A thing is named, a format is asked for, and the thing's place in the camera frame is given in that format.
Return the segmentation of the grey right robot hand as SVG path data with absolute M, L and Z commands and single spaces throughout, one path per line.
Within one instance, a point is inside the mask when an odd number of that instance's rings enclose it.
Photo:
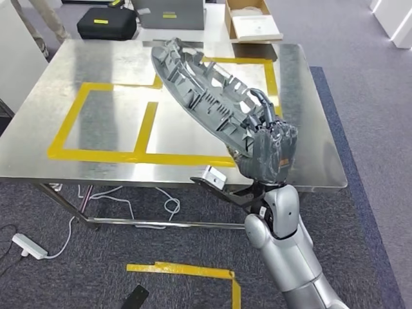
M 297 149 L 298 130 L 275 112 L 273 104 L 260 89 L 250 89 L 263 107 L 259 118 L 249 127 L 254 130 L 253 156 L 227 147 L 239 172 L 261 183 L 278 184 L 286 181 Z

